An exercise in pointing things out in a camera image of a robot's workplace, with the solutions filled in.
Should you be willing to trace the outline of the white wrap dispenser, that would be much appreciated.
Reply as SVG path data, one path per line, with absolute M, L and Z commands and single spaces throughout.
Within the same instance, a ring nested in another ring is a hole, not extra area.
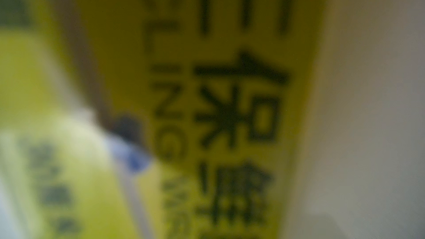
M 424 236 L 425 0 L 1 0 L 1 238 Z

